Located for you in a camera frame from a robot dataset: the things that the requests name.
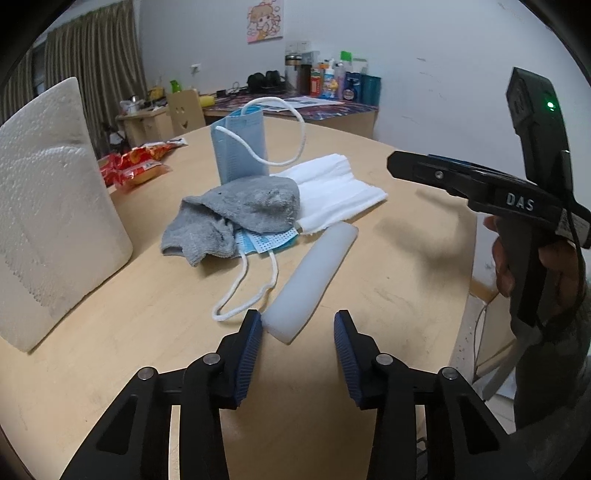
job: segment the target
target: headphones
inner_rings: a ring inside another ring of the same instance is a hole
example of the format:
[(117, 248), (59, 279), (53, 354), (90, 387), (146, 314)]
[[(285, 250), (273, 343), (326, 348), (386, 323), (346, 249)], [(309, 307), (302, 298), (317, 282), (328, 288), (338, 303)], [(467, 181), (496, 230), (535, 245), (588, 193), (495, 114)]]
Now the headphones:
[(261, 72), (253, 73), (246, 81), (249, 93), (282, 93), (285, 91), (285, 81), (277, 70), (268, 70), (265, 75)]

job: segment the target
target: cartoon girl picture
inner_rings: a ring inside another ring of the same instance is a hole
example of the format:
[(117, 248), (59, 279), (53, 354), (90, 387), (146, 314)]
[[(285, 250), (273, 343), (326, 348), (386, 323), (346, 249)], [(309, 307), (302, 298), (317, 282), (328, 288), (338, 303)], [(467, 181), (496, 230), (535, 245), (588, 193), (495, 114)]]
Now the cartoon girl picture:
[(282, 3), (281, 0), (272, 0), (271, 3), (261, 2), (248, 9), (248, 43), (281, 37)]

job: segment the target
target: silver bolt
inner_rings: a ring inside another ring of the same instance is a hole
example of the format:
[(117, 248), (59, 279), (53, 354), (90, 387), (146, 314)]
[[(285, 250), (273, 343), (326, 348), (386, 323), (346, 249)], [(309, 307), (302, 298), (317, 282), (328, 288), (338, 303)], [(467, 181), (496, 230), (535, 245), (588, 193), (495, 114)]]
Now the silver bolt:
[(149, 378), (152, 378), (153, 376), (154, 376), (154, 369), (152, 367), (143, 367), (138, 372), (138, 378), (140, 380), (147, 380)]
[(394, 362), (394, 358), (392, 358), (392, 355), (388, 355), (387, 353), (381, 353), (376, 356), (375, 361), (377, 361), (377, 363), (380, 365), (391, 365), (392, 362)]
[(217, 353), (207, 353), (203, 355), (203, 363), (206, 365), (215, 365), (221, 359), (222, 357), (220, 357)]
[(458, 373), (458, 371), (453, 368), (453, 367), (445, 367), (442, 371), (441, 374), (447, 378), (448, 380), (455, 380), (456, 378), (458, 378), (460, 376), (460, 374)]

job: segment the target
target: striped curtain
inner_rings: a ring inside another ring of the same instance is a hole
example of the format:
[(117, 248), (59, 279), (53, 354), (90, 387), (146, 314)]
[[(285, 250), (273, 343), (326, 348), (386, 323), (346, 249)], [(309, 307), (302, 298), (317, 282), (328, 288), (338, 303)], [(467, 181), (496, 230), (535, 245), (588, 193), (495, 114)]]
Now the striped curtain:
[(0, 95), (0, 125), (33, 100), (33, 51), (28, 50)]
[(115, 126), (119, 102), (145, 97), (132, 0), (82, 15), (47, 34), (45, 86), (76, 77), (90, 139), (97, 152), (108, 151), (102, 123)]

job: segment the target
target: white elastic string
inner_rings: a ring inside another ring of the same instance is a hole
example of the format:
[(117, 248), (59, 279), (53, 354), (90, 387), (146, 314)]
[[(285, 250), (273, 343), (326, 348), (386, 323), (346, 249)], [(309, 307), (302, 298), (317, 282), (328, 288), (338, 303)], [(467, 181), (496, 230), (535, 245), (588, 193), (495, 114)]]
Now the white elastic string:
[(283, 162), (272, 162), (272, 161), (265, 160), (264, 158), (259, 157), (254, 152), (254, 150), (250, 147), (250, 145), (247, 144), (242, 139), (242, 137), (236, 135), (231, 130), (228, 130), (227, 128), (222, 127), (220, 125), (218, 125), (216, 127), (216, 130), (219, 130), (220, 132), (224, 132), (226, 135), (232, 137), (234, 140), (236, 140), (238, 143), (240, 143), (244, 148), (246, 148), (246, 150), (250, 153), (251, 157), (254, 158), (257, 162), (260, 162), (264, 165), (269, 165), (271, 167), (284, 167), (286, 165), (290, 165), (293, 162), (299, 160), (301, 157), (301, 153), (304, 151), (304, 146), (306, 145), (306, 123), (304, 122), (304, 119), (302, 118), (300, 113), (295, 108), (293, 108), (293, 106), (291, 106), (289, 103), (287, 103), (285, 100), (283, 100), (279, 97), (263, 97), (263, 98), (256, 98), (256, 99), (248, 102), (245, 106), (242, 107), (240, 114), (244, 115), (246, 113), (246, 110), (248, 109), (248, 107), (250, 107), (252, 105), (256, 105), (257, 103), (267, 102), (269, 100), (283, 103), (285, 108), (287, 108), (291, 113), (293, 113), (295, 115), (295, 117), (297, 118), (298, 122), (300, 123), (300, 131), (301, 131), (300, 149), (298, 150), (298, 152), (294, 158), (292, 158), (290, 160), (285, 160)]
[(248, 259), (246, 258), (246, 255), (240, 252), (240, 257), (242, 258), (242, 271), (240, 272), (236, 280), (234, 280), (234, 283), (230, 287), (230, 290), (228, 290), (228, 292), (222, 297), (222, 299), (219, 302), (217, 302), (213, 307), (212, 318), (214, 320), (217, 320), (218, 322), (228, 320), (234, 315), (237, 315), (238, 313), (249, 309), (263, 297), (267, 290), (275, 287), (275, 284), (277, 283), (277, 275), (279, 274), (279, 269), (277, 267), (277, 259), (275, 257), (275, 254), (273, 253), (273, 250), (269, 250), (269, 257), (271, 259), (271, 265), (273, 267), (271, 281), (269, 283), (264, 284), (259, 290), (259, 293), (243, 305), (240, 305), (239, 307), (236, 307), (235, 309), (230, 310), (227, 313), (219, 314), (219, 311), (222, 309), (222, 307), (228, 302), (228, 300), (230, 300), (230, 298), (232, 298), (232, 295), (234, 295), (236, 289), (238, 288), (238, 285), (240, 285), (240, 282), (246, 276), (246, 272), (248, 271)]

